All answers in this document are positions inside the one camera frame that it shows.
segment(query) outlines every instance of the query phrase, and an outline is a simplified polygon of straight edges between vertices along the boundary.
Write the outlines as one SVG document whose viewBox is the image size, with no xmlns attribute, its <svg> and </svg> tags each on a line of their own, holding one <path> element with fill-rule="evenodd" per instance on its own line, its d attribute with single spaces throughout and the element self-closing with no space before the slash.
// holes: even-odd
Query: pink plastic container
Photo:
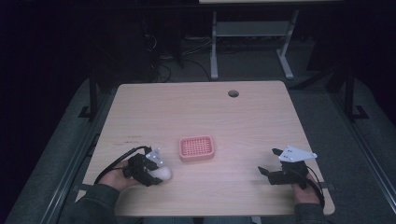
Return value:
<svg viewBox="0 0 396 224">
<path fill-rule="evenodd" d="M 180 139 L 180 159 L 182 161 L 204 161 L 215 156 L 210 136 L 189 137 Z"/>
</svg>

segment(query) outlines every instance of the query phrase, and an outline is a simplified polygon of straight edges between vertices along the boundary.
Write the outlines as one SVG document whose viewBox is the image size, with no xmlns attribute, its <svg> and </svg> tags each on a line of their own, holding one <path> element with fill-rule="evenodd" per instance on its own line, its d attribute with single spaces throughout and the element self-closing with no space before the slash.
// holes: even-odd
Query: person's right hand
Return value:
<svg viewBox="0 0 396 224">
<path fill-rule="evenodd" d="M 311 174 L 308 174 L 306 178 L 312 180 L 315 184 L 318 184 Z M 306 189 L 301 189 L 298 184 L 292 184 L 291 188 L 293 189 L 294 201 L 296 203 L 320 204 L 319 198 L 315 193 L 315 190 L 312 189 L 312 187 L 309 186 L 308 184 L 306 185 Z"/>
<path fill-rule="evenodd" d="M 128 166 L 128 161 L 121 161 L 116 166 L 116 169 L 108 172 L 99 180 L 99 184 L 108 185 L 119 192 L 133 185 L 139 185 L 140 183 L 137 182 L 137 180 L 126 178 L 123 175 L 122 168 L 125 168 L 126 166 Z"/>
</svg>

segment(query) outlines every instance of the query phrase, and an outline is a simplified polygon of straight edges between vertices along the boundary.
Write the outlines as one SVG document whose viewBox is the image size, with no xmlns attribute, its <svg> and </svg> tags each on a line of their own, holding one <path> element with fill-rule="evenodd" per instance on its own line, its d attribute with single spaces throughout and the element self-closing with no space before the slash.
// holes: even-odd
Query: sleeve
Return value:
<svg viewBox="0 0 396 224">
<path fill-rule="evenodd" d="M 68 223 L 116 224 L 114 206 L 120 192 L 107 185 L 92 186 L 84 197 L 72 205 Z"/>
<path fill-rule="evenodd" d="M 294 207 L 296 224 L 324 224 L 327 223 L 323 209 L 315 203 L 298 203 Z"/>
</svg>

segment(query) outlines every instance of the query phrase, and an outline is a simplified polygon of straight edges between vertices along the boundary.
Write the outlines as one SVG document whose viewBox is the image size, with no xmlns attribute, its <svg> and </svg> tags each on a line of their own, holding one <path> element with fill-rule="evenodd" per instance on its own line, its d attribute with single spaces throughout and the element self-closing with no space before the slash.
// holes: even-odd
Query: hole in table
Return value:
<svg viewBox="0 0 396 224">
<path fill-rule="evenodd" d="M 228 91 L 228 95 L 233 98 L 238 97 L 239 91 Z"/>
</svg>

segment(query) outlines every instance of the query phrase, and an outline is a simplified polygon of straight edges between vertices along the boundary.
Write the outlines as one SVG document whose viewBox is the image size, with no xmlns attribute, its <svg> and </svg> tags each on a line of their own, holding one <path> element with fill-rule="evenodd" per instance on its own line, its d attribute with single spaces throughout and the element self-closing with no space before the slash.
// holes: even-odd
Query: wooden table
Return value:
<svg viewBox="0 0 396 224">
<path fill-rule="evenodd" d="M 239 96 L 230 97 L 229 91 Z M 215 157 L 182 162 L 179 139 L 200 135 L 213 138 Z M 125 190 L 117 215 L 291 215 L 291 187 L 270 185 L 257 169 L 280 170 L 272 148 L 287 145 L 311 150 L 280 81 L 122 85 L 83 183 L 92 185 L 105 167 L 133 147 L 160 147 L 173 178 L 159 186 Z M 307 165 L 323 181 L 316 161 Z M 331 214 L 332 198 L 326 189 L 324 193 L 324 212 Z"/>
</svg>

